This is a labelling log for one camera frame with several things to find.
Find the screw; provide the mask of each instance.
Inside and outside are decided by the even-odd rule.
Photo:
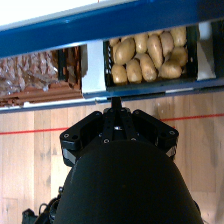
[[[110,142],[110,140],[109,139],[104,139],[104,141],[103,141],[104,143],[109,143]]]
[[[62,193],[62,192],[63,192],[63,190],[64,190],[64,188],[63,188],[63,187],[59,187],[59,189],[58,189],[58,193]]]
[[[169,132],[171,135],[175,135],[175,132],[174,131],[170,131]]]

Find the blue shelf edge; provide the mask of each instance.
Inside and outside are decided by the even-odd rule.
[[[219,0],[139,0],[0,32],[0,58],[224,17]]]
[[[120,91],[102,91],[102,92],[95,92],[95,93],[89,93],[89,94],[83,94],[83,97],[85,99],[95,98],[95,97],[128,97],[128,96],[136,96],[136,95],[152,95],[152,97],[156,97],[157,95],[163,94],[164,96],[170,96],[170,95],[180,95],[181,93],[188,93],[193,94],[194,92],[199,93],[200,90],[203,90],[204,88],[211,88],[211,87],[222,87],[224,88],[224,78],[216,78],[216,79],[207,79],[207,80],[200,80],[200,81],[194,81],[194,82],[177,82],[176,84],[167,84],[164,86],[156,86],[156,87],[150,87],[150,85],[145,85],[144,87],[141,85],[139,87],[137,84],[133,85],[132,88]],[[166,93],[166,91],[174,90],[173,93]]]

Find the shelf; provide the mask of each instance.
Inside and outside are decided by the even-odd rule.
[[[1,31],[0,58],[219,19],[224,17],[224,4],[218,0],[141,0],[112,6],[102,2],[70,13]]]

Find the potato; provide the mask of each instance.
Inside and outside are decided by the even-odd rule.
[[[149,37],[153,34],[160,35],[163,32],[163,30],[156,30],[156,31],[150,31],[148,32]]]
[[[109,40],[110,46],[113,47],[117,44],[117,42],[119,41],[119,38],[113,38]]]
[[[144,54],[137,53],[134,58],[137,59],[138,62],[140,62],[142,55]]]
[[[159,37],[155,34],[149,37],[147,41],[149,56],[151,57],[155,67],[159,69],[163,63],[162,45]]]
[[[187,31],[185,26],[173,28],[170,33],[173,37],[175,47],[183,47],[186,44]]]
[[[160,35],[163,48],[163,56],[166,57],[174,48],[173,37],[169,32],[163,32]]]
[[[169,60],[165,62],[159,71],[159,77],[165,79],[175,79],[181,76],[182,69],[177,61]]]
[[[132,59],[127,63],[127,76],[128,81],[131,83],[141,83],[142,81],[142,71],[141,67],[136,59]]]
[[[177,61],[181,67],[185,66],[188,61],[188,53],[184,47],[175,47],[171,53],[170,60]]]
[[[127,84],[127,72],[122,65],[114,64],[111,69],[112,77],[114,84],[116,85],[125,85]]]
[[[115,61],[115,53],[116,53],[117,48],[118,48],[118,46],[119,46],[120,43],[121,43],[121,42],[118,41],[118,42],[116,43],[116,45],[112,48],[112,61],[113,61],[114,63],[116,63],[116,61]]]
[[[119,44],[115,53],[115,61],[118,65],[124,65],[130,61],[135,54],[135,41],[128,38]]]
[[[126,40],[128,38],[133,38],[133,36],[132,35],[124,36],[124,37],[121,38],[121,42],[123,42],[124,40]]]
[[[140,66],[142,69],[142,76],[147,82],[152,82],[157,77],[156,68],[152,62],[152,59],[148,56],[148,54],[143,54],[140,57]]]
[[[147,33],[140,33],[134,36],[135,44],[136,44],[136,52],[137,53],[145,53],[147,51]]]

